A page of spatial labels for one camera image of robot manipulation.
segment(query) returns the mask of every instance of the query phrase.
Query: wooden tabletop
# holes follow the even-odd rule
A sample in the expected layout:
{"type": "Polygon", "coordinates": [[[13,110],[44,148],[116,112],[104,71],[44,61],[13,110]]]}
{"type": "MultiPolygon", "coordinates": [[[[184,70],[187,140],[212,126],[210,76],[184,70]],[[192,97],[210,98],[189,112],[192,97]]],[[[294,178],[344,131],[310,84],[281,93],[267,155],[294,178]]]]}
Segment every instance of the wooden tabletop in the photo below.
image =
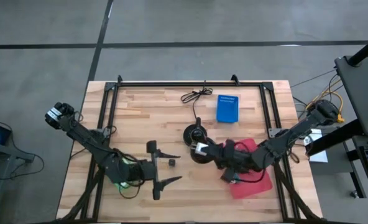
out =
{"type": "MultiPolygon", "coordinates": [[[[298,122],[288,81],[273,81],[275,97],[283,128],[298,122]]],[[[97,126],[105,82],[90,82],[83,103],[82,124],[89,129],[97,126]]],[[[119,88],[114,125],[117,132],[111,137],[111,147],[130,153],[139,159],[150,159],[145,151],[147,141],[156,140],[162,152],[179,155],[174,168],[167,159],[159,159],[159,179],[182,175],[183,178],[168,185],[161,199],[152,199],[152,183],[147,182],[134,199],[123,199],[115,185],[106,177],[99,211],[99,222],[272,222],[282,221],[272,167],[268,167],[273,189],[242,200],[233,200],[229,186],[220,176],[214,163],[196,164],[190,150],[183,142],[183,130],[195,123],[192,103],[183,104],[180,97],[199,88],[191,87],[129,87],[119,88]]],[[[271,104],[269,111],[272,123],[271,104]]],[[[104,125],[107,123],[110,102],[104,125]]],[[[213,87],[213,94],[202,96],[195,106],[197,116],[216,142],[227,138],[240,140],[254,138],[256,143],[267,139],[264,114],[258,87],[213,87]],[[239,122],[234,124],[216,121],[217,95],[239,97],[239,122]]],[[[72,153],[83,147],[75,143],[72,153]]],[[[304,148],[295,146],[300,163],[290,160],[295,188],[305,203],[322,216],[308,158],[304,148]]],[[[66,215],[85,189],[90,153],[84,151],[69,163],[57,218],[66,215]]],[[[136,189],[123,191],[135,194],[136,189]]],[[[285,198],[291,212],[289,196],[285,198]]],[[[89,211],[93,210],[93,200],[89,211]]]]}

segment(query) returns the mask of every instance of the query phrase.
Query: red towel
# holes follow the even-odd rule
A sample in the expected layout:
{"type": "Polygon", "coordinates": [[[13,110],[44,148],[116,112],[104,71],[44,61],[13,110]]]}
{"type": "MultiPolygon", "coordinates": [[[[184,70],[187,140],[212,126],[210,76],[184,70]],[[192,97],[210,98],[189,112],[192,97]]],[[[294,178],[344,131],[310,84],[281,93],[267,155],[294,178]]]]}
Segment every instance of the red towel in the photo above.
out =
{"type": "MultiPolygon", "coordinates": [[[[257,149],[257,144],[253,139],[244,139],[239,142],[242,142],[247,146],[247,149],[252,152],[257,149]]],[[[236,150],[246,151],[246,147],[243,144],[236,144],[236,150]]],[[[239,178],[242,180],[258,180],[261,177],[261,172],[255,172],[253,170],[249,171],[248,174],[239,174],[239,178]]],[[[246,198],[250,195],[258,194],[261,192],[265,192],[266,190],[272,189],[272,183],[270,180],[269,173],[265,171],[263,179],[254,184],[240,182],[238,184],[230,184],[229,185],[231,195],[234,199],[246,198]]]]}

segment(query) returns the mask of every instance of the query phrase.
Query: white sticker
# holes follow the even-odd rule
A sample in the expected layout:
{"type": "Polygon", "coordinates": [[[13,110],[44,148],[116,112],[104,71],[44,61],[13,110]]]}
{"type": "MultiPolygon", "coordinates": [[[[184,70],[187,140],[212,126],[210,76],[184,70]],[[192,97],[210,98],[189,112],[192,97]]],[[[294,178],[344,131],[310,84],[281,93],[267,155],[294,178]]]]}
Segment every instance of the white sticker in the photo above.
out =
{"type": "Polygon", "coordinates": [[[61,115],[61,112],[59,112],[57,109],[55,109],[55,108],[52,108],[52,109],[50,109],[53,113],[55,113],[55,115],[57,115],[57,116],[60,116],[61,115]]]}
{"type": "Polygon", "coordinates": [[[47,114],[48,114],[50,117],[52,117],[55,121],[58,121],[57,116],[56,116],[55,114],[53,114],[53,112],[51,112],[51,110],[49,110],[49,111],[47,112],[47,114]]]}

